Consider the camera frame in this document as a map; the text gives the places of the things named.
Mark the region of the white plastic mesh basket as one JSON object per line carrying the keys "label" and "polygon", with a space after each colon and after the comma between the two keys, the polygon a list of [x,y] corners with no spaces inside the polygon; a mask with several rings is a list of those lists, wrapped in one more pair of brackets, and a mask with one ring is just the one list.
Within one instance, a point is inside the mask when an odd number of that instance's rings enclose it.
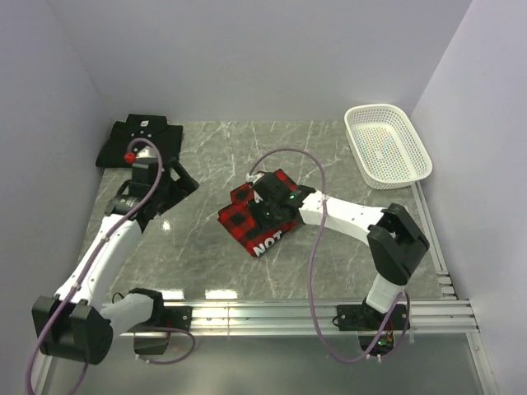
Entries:
{"label": "white plastic mesh basket", "polygon": [[431,158],[409,117],[390,104],[359,105],[344,115],[346,137],[365,183],[406,188],[427,178]]}

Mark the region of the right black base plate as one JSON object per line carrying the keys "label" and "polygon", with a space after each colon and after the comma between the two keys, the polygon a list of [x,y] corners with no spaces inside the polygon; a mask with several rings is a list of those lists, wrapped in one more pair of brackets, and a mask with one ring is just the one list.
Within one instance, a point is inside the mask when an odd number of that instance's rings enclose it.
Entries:
{"label": "right black base plate", "polygon": [[[336,307],[336,316],[332,324],[339,331],[377,331],[386,314],[381,314],[367,304],[339,304]],[[405,305],[397,304],[390,315],[385,329],[402,331],[409,329],[410,323],[406,322],[408,312]]]}

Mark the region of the folded black button shirt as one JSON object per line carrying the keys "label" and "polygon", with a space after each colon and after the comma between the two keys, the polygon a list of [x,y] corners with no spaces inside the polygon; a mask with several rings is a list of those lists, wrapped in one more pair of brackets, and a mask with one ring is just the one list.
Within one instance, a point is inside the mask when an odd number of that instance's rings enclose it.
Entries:
{"label": "folded black button shirt", "polygon": [[128,144],[136,138],[151,141],[161,153],[164,165],[178,160],[183,142],[184,127],[170,125],[165,116],[130,114],[125,122],[114,123],[110,136],[96,158],[96,167],[130,168],[124,159]]}

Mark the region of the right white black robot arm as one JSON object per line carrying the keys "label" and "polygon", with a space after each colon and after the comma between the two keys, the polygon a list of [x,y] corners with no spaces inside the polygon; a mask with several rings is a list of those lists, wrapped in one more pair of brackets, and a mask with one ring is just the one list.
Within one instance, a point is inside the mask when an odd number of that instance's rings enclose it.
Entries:
{"label": "right white black robot arm", "polygon": [[391,320],[391,305],[430,248],[427,237],[405,207],[361,206],[330,197],[305,185],[289,186],[277,174],[247,177],[254,192],[251,214],[263,230],[289,221],[317,225],[350,236],[370,249],[375,280],[365,298],[362,317],[379,329]]}

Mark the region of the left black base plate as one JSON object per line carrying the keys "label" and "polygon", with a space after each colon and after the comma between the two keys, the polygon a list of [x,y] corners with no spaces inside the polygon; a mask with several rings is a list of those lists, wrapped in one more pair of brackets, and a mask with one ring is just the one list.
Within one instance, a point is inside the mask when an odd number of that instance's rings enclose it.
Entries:
{"label": "left black base plate", "polygon": [[154,312],[143,323],[134,325],[130,332],[165,332],[167,328],[189,331],[193,316],[193,308],[188,305],[163,307]]}

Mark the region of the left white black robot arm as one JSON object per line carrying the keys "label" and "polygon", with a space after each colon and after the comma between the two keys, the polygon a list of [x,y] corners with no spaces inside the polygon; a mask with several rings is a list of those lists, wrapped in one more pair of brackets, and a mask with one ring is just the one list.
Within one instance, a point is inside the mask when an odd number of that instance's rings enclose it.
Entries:
{"label": "left white black robot arm", "polygon": [[133,163],[130,179],[108,202],[100,229],[73,274],[54,296],[41,296],[34,303],[38,351],[98,365],[118,335],[135,327],[148,331],[170,327],[159,291],[135,288],[110,307],[103,303],[148,223],[197,189],[198,182],[177,160],[166,165],[154,158]]}

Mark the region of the red black plaid shirt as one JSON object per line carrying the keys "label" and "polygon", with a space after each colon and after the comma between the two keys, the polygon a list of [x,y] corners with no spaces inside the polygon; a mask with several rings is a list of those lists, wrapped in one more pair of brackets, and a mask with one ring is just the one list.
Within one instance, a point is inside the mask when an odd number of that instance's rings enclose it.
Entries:
{"label": "red black plaid shirt", "polygon": [[[281,169],[270,173],[287,175]],[[231,203],[218,211],[218,222],[252,257],[257,258],[300,223],[286,223],[274,230],[258,230],[250,214],[253,201],[252,184],[242,184],[231,191]]]}

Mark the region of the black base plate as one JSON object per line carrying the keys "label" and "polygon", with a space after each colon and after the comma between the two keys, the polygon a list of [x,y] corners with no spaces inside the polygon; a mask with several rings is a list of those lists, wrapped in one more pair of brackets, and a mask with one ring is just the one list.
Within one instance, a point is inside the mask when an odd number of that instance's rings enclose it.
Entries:
{"label": "black base plate", "polygon": [[[386,314],[381,314],[367,304],[339,304],[336,307],[336,316],[332,324],[339,331],[377,331]],[[406,322],[408,312],[405,305],[397,304],[390,315],[385,329],[402,331],[409,329],[410,323]]]}
{"label": "black base plate", "polygon": [[154,312],[143,323],[134,325],[130,332],[165,332],[167,328],[189,331],[193,316],[193,308],[188,305],[163,307]]}

